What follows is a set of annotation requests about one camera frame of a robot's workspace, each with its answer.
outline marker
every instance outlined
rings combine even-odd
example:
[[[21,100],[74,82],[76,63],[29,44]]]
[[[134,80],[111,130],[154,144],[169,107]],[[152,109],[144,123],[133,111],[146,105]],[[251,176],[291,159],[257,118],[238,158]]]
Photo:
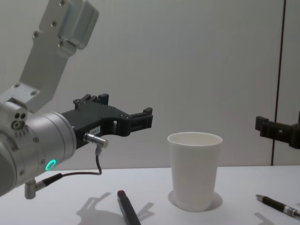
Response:
[[[287,214],[288,216],[294,217],[295,219],[300,220],[300,211],[284,205],[281,202],[277,202],[269,197],[263,196],[263,195],[256,195],[257,200],[259,200],[260,202],[280,211],[283,212],[284,214]]]
[[[125,191],[118,191],[118,202],[127,225],[141,225]]]

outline table surface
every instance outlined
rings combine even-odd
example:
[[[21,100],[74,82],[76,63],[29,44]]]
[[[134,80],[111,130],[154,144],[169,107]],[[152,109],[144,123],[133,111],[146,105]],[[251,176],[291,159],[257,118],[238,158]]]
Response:
[[[125,190],[142,225],[299,225],[255,199],[262,194],[299,209],[299,176],[300,166],[219,167],[211,210],[190,213],[172,203],[170,168],[103,170],[65,177],[33,200],[24,198],[24,186],[14,189],[0,198],[0,224],[125,225],[117,202]]]

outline white paper cup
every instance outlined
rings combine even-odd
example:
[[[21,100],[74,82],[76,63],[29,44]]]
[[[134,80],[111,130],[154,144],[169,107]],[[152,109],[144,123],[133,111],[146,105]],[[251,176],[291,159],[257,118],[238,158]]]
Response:
[[[222,138],[184,132],[170,135],[167,140],[176,205],[190,212],[208,209],[213,200]]]

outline black cable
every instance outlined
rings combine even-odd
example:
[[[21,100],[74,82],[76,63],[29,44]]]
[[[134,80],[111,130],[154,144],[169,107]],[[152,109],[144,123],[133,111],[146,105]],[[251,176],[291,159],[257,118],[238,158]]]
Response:
[[[70,172],[70,173],[66,173],[66,174],[63,174],[62,177],[67,177],[67,176],[72,176],[72,175],[86,175],[86,174],[89,174],[89,175],[101,175],[102,174],[102,169],[101,169],[101,166],[100,166],[100,163],[99,163],[99,156],[96,155],[96,164],[97,164],[97,168],[99,170],[99,172]]]
[[[45,187],[47,187],[48,185],[56,182],[57,180],[63,178],[63,177],[67,177],[67,176],[72,176],[72,175],[101,175],[102,174],[102,169],[99,163],[99,156],[96,155],[96,164],[97,164],[97,168],[99,170],[99,172],[70,172],[70,173],[66,173],[66,174],[61,174],[58,173],[52,177],[48,177],[44,180],[42,180],[41,182],[43,182],[45,184]]]

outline screw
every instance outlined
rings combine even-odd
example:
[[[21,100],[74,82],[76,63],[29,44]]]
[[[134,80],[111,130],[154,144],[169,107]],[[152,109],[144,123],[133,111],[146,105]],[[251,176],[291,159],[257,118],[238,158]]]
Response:
[[[32,140],[33,140],[34,143],[38,143],[39,142],[39,139],[37,137],[34,137]]]
[[[36,91],[36,90],[30,92],[30,95],[31,95],[31,96],[35,96],[36,94],[37,94],[37,91]]]
[[[20,127],[21,127],[21,123],[19,121],[14,121],[12,124],[11,124],[11,127],[15,130],[18,130]]]
[[[53,20],[53,22],[51,23],[51,26],[56,27],[56,25],[57,25],[57,21]]]
[[[38,31],[33,32],[32,37],[33,37],[33,38],[37,38],[37,37],[38,37]]]

